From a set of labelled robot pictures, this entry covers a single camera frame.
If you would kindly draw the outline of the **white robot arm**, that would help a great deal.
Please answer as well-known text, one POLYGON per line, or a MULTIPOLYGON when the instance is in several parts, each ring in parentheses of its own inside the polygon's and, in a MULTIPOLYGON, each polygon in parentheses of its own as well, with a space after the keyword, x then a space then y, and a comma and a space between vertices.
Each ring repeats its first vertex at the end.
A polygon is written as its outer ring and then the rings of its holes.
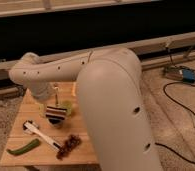
POLYGON ((50 84, 74 81, 79 110, 102 171, 163 171, 140 91, 141 63, 127 48, 87 52, 43 63, 26 53, 9 70, 43 102, 50 84))

